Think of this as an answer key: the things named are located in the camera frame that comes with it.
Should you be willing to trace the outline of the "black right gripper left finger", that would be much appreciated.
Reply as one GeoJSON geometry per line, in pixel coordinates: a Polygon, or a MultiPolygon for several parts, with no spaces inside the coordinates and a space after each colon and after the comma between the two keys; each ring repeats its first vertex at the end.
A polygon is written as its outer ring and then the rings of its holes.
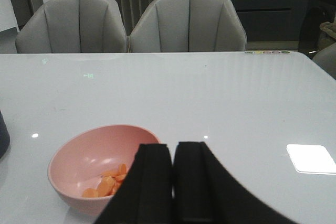
{"type": "Polygon", "coordinates": [[[171,223],[172,162],[165,144],[141,144],[124,182],[95,223],[171,223]]]}

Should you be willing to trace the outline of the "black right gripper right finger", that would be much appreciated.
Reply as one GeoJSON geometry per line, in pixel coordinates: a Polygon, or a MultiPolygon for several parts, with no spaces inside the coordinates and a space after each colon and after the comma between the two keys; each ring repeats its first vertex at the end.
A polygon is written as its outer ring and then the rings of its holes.
{"type": "Polygon", "coordinates": [[[258,199],[204,142],[180,142],[173,162],[175,223],[292,223],[258,199]]]}

